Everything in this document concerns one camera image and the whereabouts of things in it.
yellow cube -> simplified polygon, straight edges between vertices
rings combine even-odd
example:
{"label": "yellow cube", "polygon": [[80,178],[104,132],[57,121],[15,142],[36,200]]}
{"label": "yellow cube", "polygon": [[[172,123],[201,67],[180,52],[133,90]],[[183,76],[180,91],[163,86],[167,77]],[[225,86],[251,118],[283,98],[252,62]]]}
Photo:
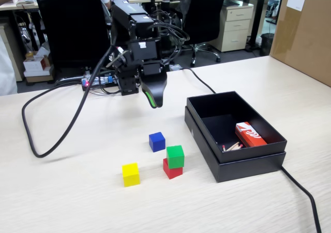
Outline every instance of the yellow cube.
{"label": "yellow cube", "polygon": [[124,187],[140,184],[139,170],[137,163],[123,165],[122,172],[123,172]]}

white drawer cabinet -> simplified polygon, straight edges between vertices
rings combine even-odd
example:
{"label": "white drawer cabinet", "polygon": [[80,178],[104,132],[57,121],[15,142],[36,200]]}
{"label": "white drawer cabinet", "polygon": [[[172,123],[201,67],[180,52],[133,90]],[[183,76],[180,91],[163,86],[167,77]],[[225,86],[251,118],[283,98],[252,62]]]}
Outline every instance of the white drawer cabinet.
{"label": "white drawer cabinet", "polygon": [[253,5],[241,1],[233,2],[239,6],[222,7],[218,38],[209,42],[221,52],[244,49],[246,46]]}
{"label": "white drawer cabinet", "polygon": [[24,59],[14,33],[7,23],[0,23],[0,37],[5,44],[8,56],[11,60],[16,81],[22,81],[24,79]]}

green cube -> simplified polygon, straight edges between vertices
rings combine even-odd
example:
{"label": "green cube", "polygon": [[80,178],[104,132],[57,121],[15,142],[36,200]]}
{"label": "green cube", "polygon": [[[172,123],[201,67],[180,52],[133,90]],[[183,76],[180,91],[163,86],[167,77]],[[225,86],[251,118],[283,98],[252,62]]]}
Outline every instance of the green cube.
{"label": "green cube", "polygon": [[181,145],[167,147],[169,169],[184,167],[184,151]]}

wooden block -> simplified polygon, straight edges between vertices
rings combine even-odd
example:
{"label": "wooden block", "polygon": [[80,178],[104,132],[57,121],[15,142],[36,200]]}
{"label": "wooden block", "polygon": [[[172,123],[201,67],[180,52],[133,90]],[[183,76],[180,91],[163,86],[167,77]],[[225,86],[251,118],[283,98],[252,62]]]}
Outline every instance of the wooden block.
{"label": "wooden block", "polygon": [[153,152],[166,148],[166,140],[161,132],[149,135],[149,145]]}
{"label": "wooden block", "polygon": [[182,167],[170,169],[168,166],[167,158],[163,159],[163,170],[169,179],[173,179],[174,177],[177,177],[177,176],[180,176],[183,174]]}
{"label": "wooden block", "polygon": [[122,173],[123,173],[124,187],[140,184],[139,170],[137,163],[123,165]]}
{"label": "wooden block", "polygon": [[184,151],[181,145],[167,147],[167,161],[170,169],[184,167]]}

red cube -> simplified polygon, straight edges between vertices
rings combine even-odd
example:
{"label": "red cube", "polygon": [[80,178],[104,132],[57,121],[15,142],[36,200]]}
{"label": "red cube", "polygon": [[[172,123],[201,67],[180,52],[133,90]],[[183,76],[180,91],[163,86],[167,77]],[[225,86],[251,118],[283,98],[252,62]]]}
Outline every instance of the red cube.
{"label": "red cube", "polygon": [[163,170],[167,174],[169,179],[173,179],[174,177],[183,174],[182,167],[169,169],[167,158],[163,159]]}

